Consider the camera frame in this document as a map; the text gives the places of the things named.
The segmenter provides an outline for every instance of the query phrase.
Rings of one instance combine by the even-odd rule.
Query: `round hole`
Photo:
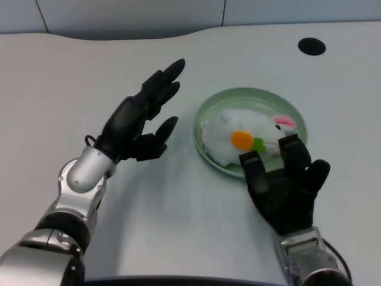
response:
[[[326,51],[325,44],[314,38],[301,39],[298,48],[307,55],[321,55]]]

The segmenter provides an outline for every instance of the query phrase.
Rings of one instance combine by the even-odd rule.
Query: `gray wall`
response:
[[[381,20],[381,0],[0,0],[0,33],[49,32],[79,39],[164,38],[219,26],[373,20]]]

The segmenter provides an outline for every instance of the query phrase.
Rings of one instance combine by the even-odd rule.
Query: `bunny ear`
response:
[[[275,124],[279,125],[284,131],[293,131],[296,128],[295,121],[286,115],[276,115],[273,117]]]

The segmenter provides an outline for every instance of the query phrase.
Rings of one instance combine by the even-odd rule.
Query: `silver robotic arm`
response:
[[[282,169],[266,172],[257,151],[241,155],[240,161],[253,203],[279,235],[275,248],[288,284],[351,286],[346,263],[313,226],[314,200],[328,176],[329,163],[311,162],[296,134],[280,139],[279,147]],[[346,273],[339,269],[335,256]]]
[[[102,134],[58,175],[58,198],[34,230],[0,258],[0,285],[78,286],[85,278],[83,255],[97,221],[106,183],[121,160],[159,158],[166,149],[177,117],[166,120],[156,134],[142,134],[163,104],[180,88],[173,81],[184,69],[179,60],[157,71],[133,97],[127,97],[107,121]]]

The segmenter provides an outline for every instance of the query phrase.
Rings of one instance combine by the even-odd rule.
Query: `green plate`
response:
[[[298,134],[304,144],[307,144],[307,130],[302,116],[294,106],[282,97],[256,88],[233,88],[221,91],[206,100],[198,109],[195,120],[193,121],[193,139],[201,156],[213,167],[224,173],[239,178],[244,177],[240,165],[230,164],[226,167],[222,167],[209,157],[201,139],[200,123],[205,119],[213,117],[225,108],[250,109],[264,113],[270,117],[279,114],[287,115],[296,122],[295,133]],[[266,171],[283,167],[280,157],[272,157],[266,160],[264,165]]]

